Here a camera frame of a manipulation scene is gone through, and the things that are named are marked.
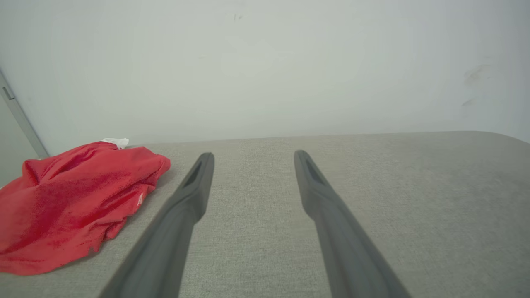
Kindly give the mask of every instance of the gray fabric surface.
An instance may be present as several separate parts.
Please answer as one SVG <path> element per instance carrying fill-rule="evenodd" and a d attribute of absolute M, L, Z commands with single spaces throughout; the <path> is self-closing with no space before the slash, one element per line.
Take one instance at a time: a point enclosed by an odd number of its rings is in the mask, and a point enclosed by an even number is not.
<path fill-rule="evenodd" d="M 306 150 L 414 297 L 530 296 L 530 144 L 480 132 L 148 145 L 171 170 L 100 253 L 2 297 L 97 297 L 202 152 L 216 167 L 181 297 L 330 297 L 293 165 Z"/>

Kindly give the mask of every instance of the red towel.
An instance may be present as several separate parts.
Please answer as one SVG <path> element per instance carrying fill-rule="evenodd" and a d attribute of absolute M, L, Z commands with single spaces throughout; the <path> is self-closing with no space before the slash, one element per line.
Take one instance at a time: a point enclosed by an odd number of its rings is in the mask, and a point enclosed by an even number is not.
<path fill-rule="evenodd" d="M 0 189 L 0 271 L 41 274 L 99 251 L 169 167 L 145 147 L 106 142 L 25 161 Z"/>

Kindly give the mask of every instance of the white cloth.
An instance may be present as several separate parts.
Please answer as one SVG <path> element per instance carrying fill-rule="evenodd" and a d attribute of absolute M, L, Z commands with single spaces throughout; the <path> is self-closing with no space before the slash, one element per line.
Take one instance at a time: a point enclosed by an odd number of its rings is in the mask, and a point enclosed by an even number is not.
<path fill-rule="evenodd" d="M 101 141 L 116 144 L 118 149 L 124 149 L 129 144 L 129 139 L 127 138 L 104 138 Z"/>

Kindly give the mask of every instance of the white door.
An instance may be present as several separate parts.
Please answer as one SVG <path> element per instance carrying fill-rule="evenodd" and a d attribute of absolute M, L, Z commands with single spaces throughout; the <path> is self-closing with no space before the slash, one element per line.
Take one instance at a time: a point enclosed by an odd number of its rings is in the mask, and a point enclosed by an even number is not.
<path fill-rule="evenodd" d="M 46 157 L 47 154 L 46 151 L 42 153 L 43 148 L 37 146 L 36 149 L 41 151 L 38 154 L 26 132 L 21 128 L 26 125 L 25 130 L 29 128 L 30 134 L 34 134 L 2 74 L 0 74 L 0 94 L 0 187 L 3 187 L 22 175 L 22 163 L 25 160 Z"/>

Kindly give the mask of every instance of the white wall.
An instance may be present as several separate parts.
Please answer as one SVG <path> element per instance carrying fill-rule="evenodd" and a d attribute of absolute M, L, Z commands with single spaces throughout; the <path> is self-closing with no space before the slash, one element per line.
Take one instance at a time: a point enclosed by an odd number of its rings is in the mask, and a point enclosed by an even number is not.
<path fill-rule="evenodd" d="M 104 137 L 530 142 L 528 0 L 0 3 L 0 68 L 50 154 Z"/>

